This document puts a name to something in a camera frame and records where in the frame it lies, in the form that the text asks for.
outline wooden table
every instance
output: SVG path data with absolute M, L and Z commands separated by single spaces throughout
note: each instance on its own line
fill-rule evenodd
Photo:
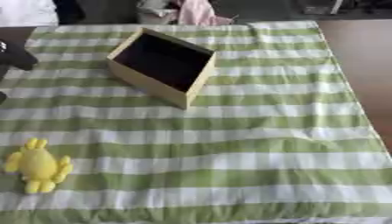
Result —
M 321 30 L 374 128 L 392 151 L 392 20 L 322 21 Z M 32 28 L 0 28 L 22 45 Z M 0 66 L 0 77 L 5 74 Z

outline pink fabric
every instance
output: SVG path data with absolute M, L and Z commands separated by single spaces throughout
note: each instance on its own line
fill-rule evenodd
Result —
M 208 0 L 175 0 L 181 8 L 178 14 L 179 25 L 229 25 L 232 19 L 215 16 L 213 6 Z

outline yellow plush toy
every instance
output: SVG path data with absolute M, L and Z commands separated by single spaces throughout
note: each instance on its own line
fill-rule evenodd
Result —
M 22 180 L 26 182 L 26 193 L 51 192 L 73 169 L 69 156 L 56 161 L 45 149 L 46 143 L 46 139 L 31 138 L 20 151 L 7 158 L 5 171 L 22 173 Z

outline gray floor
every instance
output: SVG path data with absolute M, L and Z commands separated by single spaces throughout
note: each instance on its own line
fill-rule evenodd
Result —
M 78 0 L 86 12 L 82 24 L 128 24 L 137 22 L 137 0 Z M 236 17 L 237 24 L 257 21 L 306 19 L 372 19 L 392 18 L 392 10 L 369 15 L 362 10 L 337 16 L 309 16 L 294 4 L 294 0 L 215 0 L 213 7 L 223 17 Z

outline striped tablecloth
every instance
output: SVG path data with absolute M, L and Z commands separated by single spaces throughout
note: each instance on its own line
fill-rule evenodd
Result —
M 75 168 L 36 195 L 1 174 L 2 223 L 391 223 L 392 163 L 316 23 L 149 27 L 218 53 L 187 111 L 109 75 L 137 27 L 32 34 L 39 65 L 0 84 L 0 152 L 45 137 Z

